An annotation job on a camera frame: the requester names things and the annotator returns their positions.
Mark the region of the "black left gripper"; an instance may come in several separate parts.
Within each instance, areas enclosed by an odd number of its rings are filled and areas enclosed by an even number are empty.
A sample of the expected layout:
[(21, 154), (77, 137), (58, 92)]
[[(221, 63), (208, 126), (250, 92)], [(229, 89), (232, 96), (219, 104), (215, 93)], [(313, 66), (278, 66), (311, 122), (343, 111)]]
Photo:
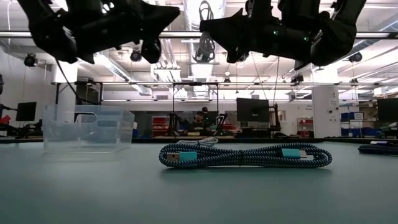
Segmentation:
[(179, 15), (174, 6), (145, 1), (67, 1), (67, 27), (77, 47), (77, 57), (94, 64), (94, 54), (112, 47), (142, 43), (141, 55), (150, 63), (160, 59), (161, 32)]

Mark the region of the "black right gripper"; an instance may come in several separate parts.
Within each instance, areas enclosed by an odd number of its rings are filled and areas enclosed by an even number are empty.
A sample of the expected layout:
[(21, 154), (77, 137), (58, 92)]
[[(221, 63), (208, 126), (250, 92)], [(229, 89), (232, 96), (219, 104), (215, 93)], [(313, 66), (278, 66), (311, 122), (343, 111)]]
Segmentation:
[(232, 16), (201, 21), (200, 32), (207, 33), (228, 51), (229, 63), (245, 60), (250, 51), (264, 57), (309, 60), (310, 34), (283, 25), (272, 10), (270, 1), (246, 1), (245, 7)]

